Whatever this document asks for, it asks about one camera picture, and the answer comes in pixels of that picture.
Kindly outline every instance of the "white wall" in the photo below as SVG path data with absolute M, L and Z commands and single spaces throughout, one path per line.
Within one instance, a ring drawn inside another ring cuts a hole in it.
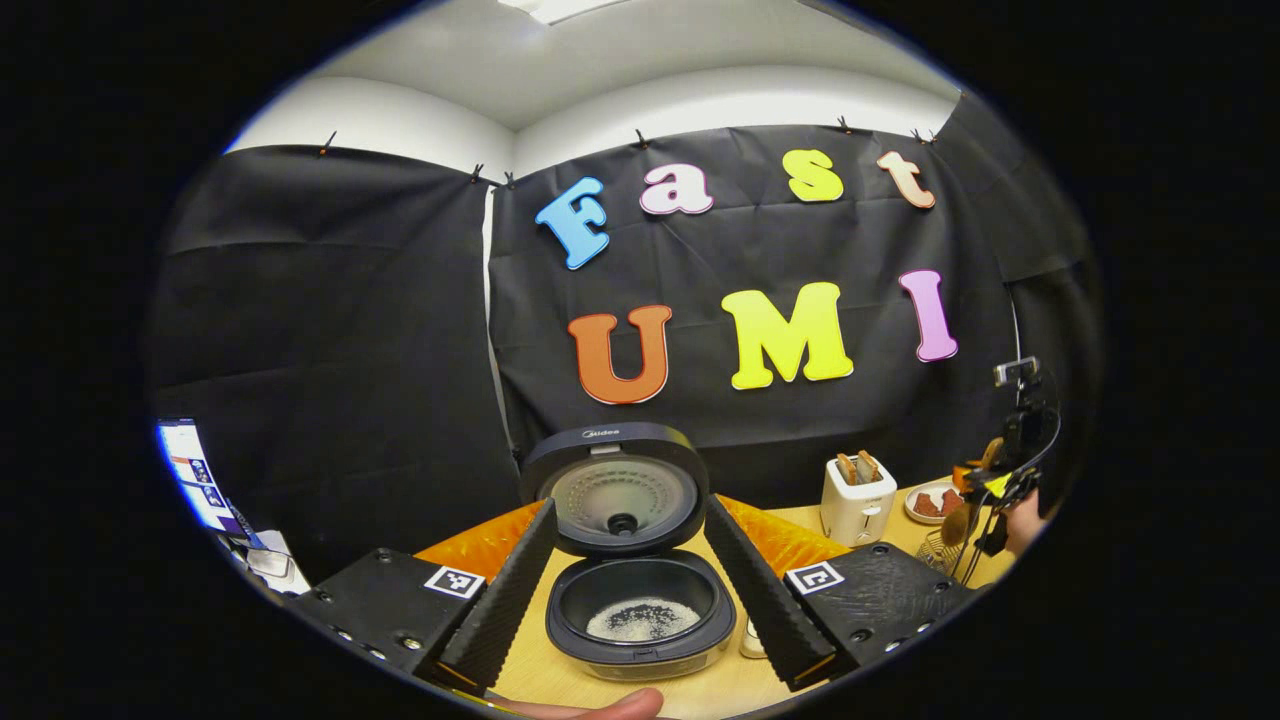
M 428 160 L 503 181 L 515 133 L 439 97 L 371 79 L 303 79 L 262 109 L 227 151 L 262 145 L 324 145 Z
M 646 138 L 722 127 L 835 126 L 929 137 L 960 99 L 822 68 L 722 68 L 671 76 L 596 96 L 516 135 L 515 176 Z
M 303 79 L 268 105 L 228 147 L 323 145 L 428 160 L 503 182 L 636 141 L 721 127 L 836 124 L 928 137 L 959 100 L 891 81 L 820 68 L 723 68 L 671 76 L 561 110 L 512 132 L 465 108 L 398 85 Z

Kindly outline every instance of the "inner pot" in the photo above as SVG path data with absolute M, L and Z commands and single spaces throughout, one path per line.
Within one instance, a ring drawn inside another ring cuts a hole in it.
M 701 573 L 675 560 L 616 560 L 570 582 L 559 611 L 586 639 L 641 646 L 695 632 L 710 619 L 718 594 Z

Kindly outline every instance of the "letter m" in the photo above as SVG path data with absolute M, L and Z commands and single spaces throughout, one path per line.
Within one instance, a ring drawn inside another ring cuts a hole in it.
M 721 307 L 733 315 L 737 324 L 739 370 L 731 383 L 737 389 L 768 387 L 773 373 L 764 366 L 769 354 L 782 379 L 791 382 L 800 369 L 805 347 L 809 361 L 804 377 L 810 380 L 844 378 L 854 372 L 854 361 L 845 356 L 836 316 L 840 288 L 832 283 L 809 283 L 796 295 L 796 306 L 788 322 L 758 290 L 744 290 L 724 296 Z

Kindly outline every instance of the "clip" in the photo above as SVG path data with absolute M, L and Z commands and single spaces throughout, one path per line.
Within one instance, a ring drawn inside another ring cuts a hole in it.
M 326 152 L 329 152 L 329 143 L 333 142 L 333 138 L 337 135 L 338 131 L 333 131 L 333 135 L 329 136 L 329 140 L 324 141 L 324 147 L 320 149 L 320 155 L 317 155 L 317 158 L 323 158 Z

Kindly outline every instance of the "colorful foam letter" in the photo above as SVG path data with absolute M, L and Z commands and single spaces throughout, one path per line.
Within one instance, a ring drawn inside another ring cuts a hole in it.
M 782 169 L 792 178 L 787 186 L 805 202 L 836 200 L 844 195 L 845 183 L 831 172 L 832 164 L 822 150 L 791 150 L 782 156 Z
M 890 150 L 879 160 L 876 160 L 876 164 L 882 170 L 888 170 L 893 183 L 897 184 L 897 191 L 908 202 L 916 208 L 933 208 L 933 193 L 928 190 L 920 190 L 920 183 L 915 181 L 915 176 L 920 173 L 919 165 L 904 160 L 897 150 Z
M 568 252 L 564 265 L 570 270 L 581 268 L 609 243 L 608 234 L 591 232 L 586 227 L 588 223 L 595 227 L 604 225 L 604 208 L 600 208 L 594 197 L 584 197 L 596 195 L 602 190 L 604 190 L 604 183 L 600 181 L 591 177 L 582 178 L 534 217 L 534 220 L 552 228 L 552 232 L 559 238 L 561 245 Z M 575 210 L 573 201 L 579 197 L 581 197 L 579 209 Z
M 654 168 L 645 173 L 644 182 L 653 186 L 640 193 L 645 213 L 669 215 L 680 210 L 696 215 L 716 204 L 716 199 L 707 195 L 707 176 L 695 165 L 676 163 Z
M 933 270 L 913 270 L 897 278 L 897 284 L 911 293 L 915 319 L 920 323 L 920 347 L 915 348 L 920 363 L 946 360 L 960 348 L 947 332 L 947 318 L 942 313 L 942 297 L 938 296 L 941 282 L 942 275 Z
M 768 387 L 773 373 L 764 366 L 764 352 L 782 379 L 791 382 L 800 369 L 800 357 L 809 347 L 804 377 L 810 380 L 844 378 L 854 372 L 840 337 L 836 299 L 840 288 L 832 283 L 809 283 L 796 296 L 796 309 L 787 322 L 769 299 L 758 290 L 724 296 L 721 307 L 737 324 L 739 370 L 730 380 L 737 389 Z
M 605 405 L 644 402 L 667 384 L 667 320 L 671 307 L 646 305 L 627 314 L 627 322 L 640 328 L 640 374 L 623 380 L 613 374 L 609 334 L 618 325 L 613 315 L 584 315 L 568 324 L 577 341 L 577 377 L 588 395 Z

